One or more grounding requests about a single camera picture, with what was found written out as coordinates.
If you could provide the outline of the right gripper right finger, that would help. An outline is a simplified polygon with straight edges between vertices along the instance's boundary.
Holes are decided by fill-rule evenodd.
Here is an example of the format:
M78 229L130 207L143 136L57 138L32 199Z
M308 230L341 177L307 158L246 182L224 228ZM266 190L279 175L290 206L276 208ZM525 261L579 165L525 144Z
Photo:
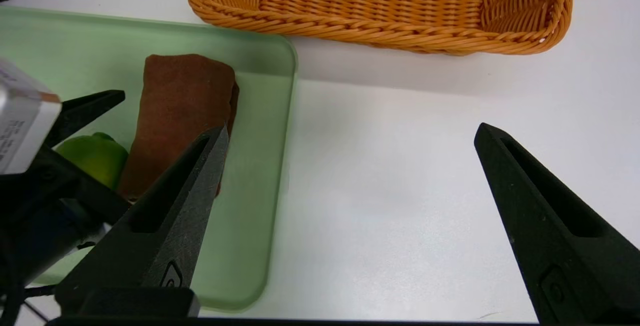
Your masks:
M474 146L538 322L638 324L639 249L507 132Z

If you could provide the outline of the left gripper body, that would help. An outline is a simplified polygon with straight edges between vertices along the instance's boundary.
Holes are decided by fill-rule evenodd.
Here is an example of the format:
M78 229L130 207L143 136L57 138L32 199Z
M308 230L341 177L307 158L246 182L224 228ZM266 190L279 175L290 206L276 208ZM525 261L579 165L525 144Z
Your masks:
M1 285L27 285L78 246L96 243L130 203L50 148L23 173L3 174Z

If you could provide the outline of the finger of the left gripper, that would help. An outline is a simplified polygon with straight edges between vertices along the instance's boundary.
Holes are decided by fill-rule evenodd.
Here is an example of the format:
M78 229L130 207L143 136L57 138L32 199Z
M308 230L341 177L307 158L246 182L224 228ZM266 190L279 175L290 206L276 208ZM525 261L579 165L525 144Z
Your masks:
M53 148L126 99L123 90L106 90L64 101L44 145Z

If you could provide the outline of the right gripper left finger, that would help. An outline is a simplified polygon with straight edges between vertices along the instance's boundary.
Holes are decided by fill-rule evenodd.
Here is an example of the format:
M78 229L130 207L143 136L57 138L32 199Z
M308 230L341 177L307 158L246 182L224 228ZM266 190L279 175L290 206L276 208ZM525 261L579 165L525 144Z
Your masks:
M226 127L190 144L55 287L64 317L196 317L190 285L218 193Z

